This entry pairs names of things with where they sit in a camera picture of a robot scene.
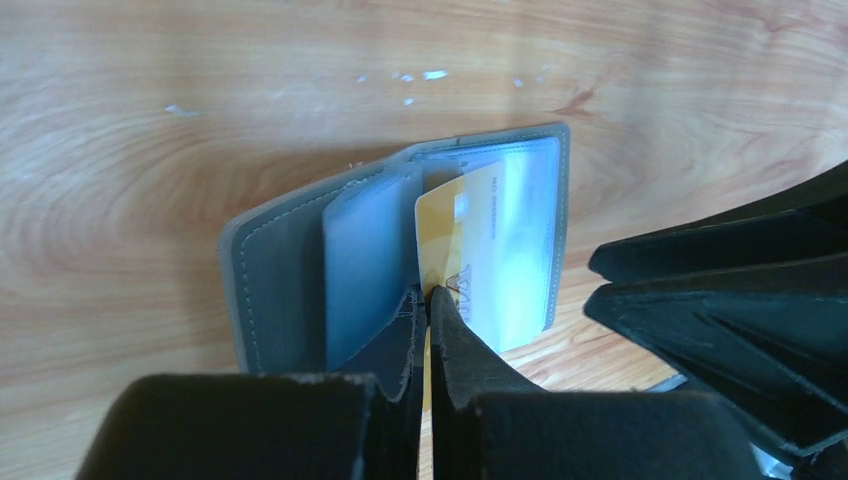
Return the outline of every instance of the card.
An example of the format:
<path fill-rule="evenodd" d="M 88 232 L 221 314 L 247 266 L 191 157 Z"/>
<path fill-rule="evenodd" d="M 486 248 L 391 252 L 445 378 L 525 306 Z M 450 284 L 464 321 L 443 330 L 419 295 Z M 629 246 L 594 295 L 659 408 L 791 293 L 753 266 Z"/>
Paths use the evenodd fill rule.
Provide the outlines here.
<path fill-rule="evenodd" d="M 503 162 L 495 162 L 425 193 L 415 203 L 421 288 L 447 287 L 463 321 L 500 351 L 496 311 L 504 251 Z"/>

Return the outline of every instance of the wood grain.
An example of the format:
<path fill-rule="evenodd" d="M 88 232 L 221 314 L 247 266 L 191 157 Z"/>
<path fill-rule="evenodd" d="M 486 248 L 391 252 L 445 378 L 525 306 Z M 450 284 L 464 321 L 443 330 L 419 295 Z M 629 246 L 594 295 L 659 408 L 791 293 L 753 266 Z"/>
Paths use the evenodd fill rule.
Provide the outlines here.
<path fill-rule="evenodd" d="M 837 0 L 3 2 L 0 477 L 72 476 L 139 376 L 235 370 L 227 220 L 457 134 L 573 128 L 557 322 L 507 359 L 551 389 L 656 383 L 582 316 L 589 255 L 848 157 L 846 50 Z"/>

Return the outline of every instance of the card holder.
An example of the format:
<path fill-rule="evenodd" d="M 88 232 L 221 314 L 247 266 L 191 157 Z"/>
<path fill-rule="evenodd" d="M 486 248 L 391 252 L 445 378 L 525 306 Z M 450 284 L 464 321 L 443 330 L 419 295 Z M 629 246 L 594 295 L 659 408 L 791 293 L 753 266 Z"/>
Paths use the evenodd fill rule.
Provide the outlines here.
<path fill-rule="evenodd" d="M 520 331 L 504 329 L 507 340 L 494 346 L 531 340 L 554 318 L 569 149 L 565 124 L 421 143 L 236 217 L 222 232 L 220 260 L 240 369 L 333 371 L 363 348 L 394 318 L 409 284 L 418 283 L 410 202 L 493 154 L 517 179 L 508 216 L 514 254 L 503 260 L 515 265 L 501 288 L 533 299 L 528 310 L 500 305 L 493 293 L 503 318 L 522 320 L 506 322 Z"/>

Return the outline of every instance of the wooden surface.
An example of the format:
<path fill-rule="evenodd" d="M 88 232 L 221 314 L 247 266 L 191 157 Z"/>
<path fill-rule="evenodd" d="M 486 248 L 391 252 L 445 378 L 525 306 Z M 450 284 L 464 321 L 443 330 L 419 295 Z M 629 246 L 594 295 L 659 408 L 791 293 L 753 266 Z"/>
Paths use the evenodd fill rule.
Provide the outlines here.
<path fill-rule="evenodd" d="M 139 376 L 234 371 L 230 218 L 457 134 L 573 128 L 557 322 L 509 361 L 656 383 L 580 313 L 589 255 L 848 157 L 846 50 L 839 0 L 0 3 L 0 477 L 72 476 Z"/>

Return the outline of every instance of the wallet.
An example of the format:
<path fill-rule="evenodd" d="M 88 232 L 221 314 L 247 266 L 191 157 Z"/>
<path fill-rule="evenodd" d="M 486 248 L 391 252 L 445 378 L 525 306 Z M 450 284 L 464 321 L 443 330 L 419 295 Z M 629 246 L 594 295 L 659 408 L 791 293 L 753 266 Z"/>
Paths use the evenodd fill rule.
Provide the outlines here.
<path fill-rule="evenodd" d="M 243 213 L 220 261 L 242 372 L 337 371 L 397 316 L 419 283 L 416 200 L 502 162 L 503 249 L 486 328 L 496 352 L 554 320 L 568 217 L 570 130 L 552 125 L 412 145 Z"/>

